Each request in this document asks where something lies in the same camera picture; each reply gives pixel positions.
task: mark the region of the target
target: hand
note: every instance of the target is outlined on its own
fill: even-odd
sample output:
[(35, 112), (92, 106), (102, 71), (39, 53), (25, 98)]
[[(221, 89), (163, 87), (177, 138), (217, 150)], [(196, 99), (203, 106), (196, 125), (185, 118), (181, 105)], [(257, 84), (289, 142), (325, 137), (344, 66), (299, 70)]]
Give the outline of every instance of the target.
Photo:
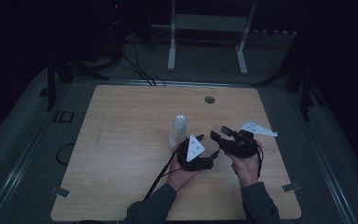
[[(172, 152), (174, 152), (178, 146), (179, 144), (173, 147)], [(193, 177), (200, 172), (200, 171), (189, 172), (180, 168), (181, 165), (178, 163), (177, 157), (175, 155), (175, 157), (172, 159), (170, 163), (170, 172), (173, 173), (168, 175), (167, 184), (171, 185), (176, 190), (176, 192), (178, 192), (180, 189), (186, 186), (188, 182), (190, 182), (190, 180), (193, 179)]]
[(256, 154), (253, 157), (241, 159), (232, 154), (226, 153), (231, 159), (231, 167), (240, 180), (241, 188), (257, 183), (259, 160)]

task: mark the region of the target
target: wire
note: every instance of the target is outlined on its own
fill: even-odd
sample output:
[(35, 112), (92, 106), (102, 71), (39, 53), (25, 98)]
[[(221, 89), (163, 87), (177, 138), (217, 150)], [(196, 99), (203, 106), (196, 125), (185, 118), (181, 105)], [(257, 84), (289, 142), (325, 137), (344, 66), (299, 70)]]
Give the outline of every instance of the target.
[(138, 35), (138, 32), (133, 33), (132, 35), (128, 35), (127, 37), (125, 37), (125, 40), (129, 40), (131, 37)]
[(171, 30), (171, 27), (168, 27), (168, 28), (166, 28), (165, 30), (163, 30), (163, 31), (161, 31), (161, 32), (159, 32), (159, 33), (157, 33), (157, 34), (152, 35), (152, 37), (155, 37), (155, 36), (158, 36), (158, 35), (162, 35), (162, 34), (164, 34), (164, 33), (168, 33), (170, 30)]
[(145, 75), (143, 72), (139, 71), (136, 64), (134, 64), (124, 53), (121, 53), (124, 57), (125, 60), (127, 60), (127, 62), (130, 63), (130, 65), (132, 65), (132, 67), (135, 69), (135, 72), (141, 76), (147, 83), (149, 83), (150, 86), (153, 86), (153, 84), (149, 81), (149, 79), (151, 77), (149, 77), (148, 75)]
[(61, 147), (61, 148), (58, 150), (58, 152), (57, 152), (57, 154), (56, 154), (56, 160), (57, 160), (57, 162), (58, 162), (59, 164), (64, 165), (64, 166), (68, 166), (68, 163), (63, 162), (63, 161), (60, 159), (60, 154), (61, 154), (61, 152), (62, 152), (66, 147), (73, 147), (74, 145), (75, 145), (75, 143), (66, 144), (65, 146)]
[(133, 48), (133, 50), (135, 51), (135, 61), (136, 61), (136, 64), (133, 63), (133, 62), (131, 62), (131, 60), (123, 54), (123, 56), (125, 57), (125, 59), (126, 59), (127, 61), (129, 61), (129, 63), (130, 63), (130, 64), (132, 65), (132, 67), (135, 69), (135, 71), (133, 71), (133, 70), (131, 70), (131, 71), (133, 71), (133, 72), (135, 72), (135, 73), (138, 73), (138, 74), (139, 74), (141, 77), (143, 77), (151, 86), (157, 86), (155, 79), (160, 80), (160, 81), (163, 83), (163, 85), (165, 86), (165, 81), (164, 81), (162, 78), (160, 78), (160, 77), (157, 76), (156, 74), (146, 73), (144, 70), (142, 70), (142, 68), (141, 68), (141, 66), (140, 66), (140, 64), (139, 64), (138, 50), (136, 49), (135, 45), (133, 45), (129, 40), (125, 40), (125, 43), (131, 45), (132, 48)]
[(168, 172), (168, 173), (165, 174), (165, 175), (170, 175), (170, 174), (175, 173), (176, 171), (181, 170), (181, 169), (182, 169), (182, 167), (179, 168), (179, 169), (176, 169), (176, 170), (174, 170), (174, 171), (170, 171), (170, 172)]
[(263, 160), (264, 160), (264, 152), (263, 152), (263, 148), (261, 148), (261, 146), (257, 145), (257, 158), (258, 158), (258, 161), (260, 162), (258, 164), (258, 171), (257, 171), (257, 175), (260, 176), (260, 172), (261, 172), (261, 165), (263, 163)]
[(168, 167), (170, 166), (171, 161), (173, 160), (173, 158), (176, 156), (176, 154), (179, 151), (179, 148), (182, 147), (182, 144), (184, 142), (182, 142), (181, 144), (179, 144), (179, 146), (176, 148), (176, 150), (172, 153), (170, 159), (168, 160), (167, 164), (164, 166), (164, 168), (162, 168), (161, 172), (159, 173), (159, 175), (157, 176), (156, 180), (153, 182), (152, 187), (150, 188), (150, 190), (147, 192), (144, 201), (147, 200), (150, 195), (152, 195), (153, 190), (156, 188), (156, 185), (158, 184), (159, 180), (164, 176), (164, 173), (168, 170)]

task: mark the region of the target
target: person's right hand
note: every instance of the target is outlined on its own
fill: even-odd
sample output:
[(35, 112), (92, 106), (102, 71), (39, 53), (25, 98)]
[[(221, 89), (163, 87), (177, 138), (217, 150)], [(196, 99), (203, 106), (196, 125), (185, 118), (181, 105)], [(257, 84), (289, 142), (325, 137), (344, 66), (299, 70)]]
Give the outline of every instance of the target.
[(259, 160), (256, 154), (246, 159), (238, 158), (229, 153), (226, 153), (226, 155), (232, 159), (231, 167), (238, 176), (241, 188), (257, 183)]

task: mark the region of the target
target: gray sleeve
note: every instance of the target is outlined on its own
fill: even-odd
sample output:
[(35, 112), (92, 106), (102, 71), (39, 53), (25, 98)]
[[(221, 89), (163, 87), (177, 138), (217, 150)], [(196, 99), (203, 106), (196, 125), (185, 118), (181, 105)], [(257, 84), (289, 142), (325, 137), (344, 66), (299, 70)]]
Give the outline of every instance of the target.
[(243, 210), (252, 224), (281, 223), (279, 211), (269, 197), (263, 182), (241, 189)]
[(164, 223), (176, 198), (176, 191), (164, 184), (144, 202), (136, 202), (127, 209), (122, 224)]

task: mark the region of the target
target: small round object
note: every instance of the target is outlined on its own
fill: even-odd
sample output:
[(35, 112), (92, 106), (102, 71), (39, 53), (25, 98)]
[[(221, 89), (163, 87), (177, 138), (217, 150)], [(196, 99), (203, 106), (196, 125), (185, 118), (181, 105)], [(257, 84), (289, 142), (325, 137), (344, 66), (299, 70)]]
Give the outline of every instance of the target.
[(212, 96), (205, 96), (205, 102), (207, 104), (213, 104), (215, 102), (215, 99)]

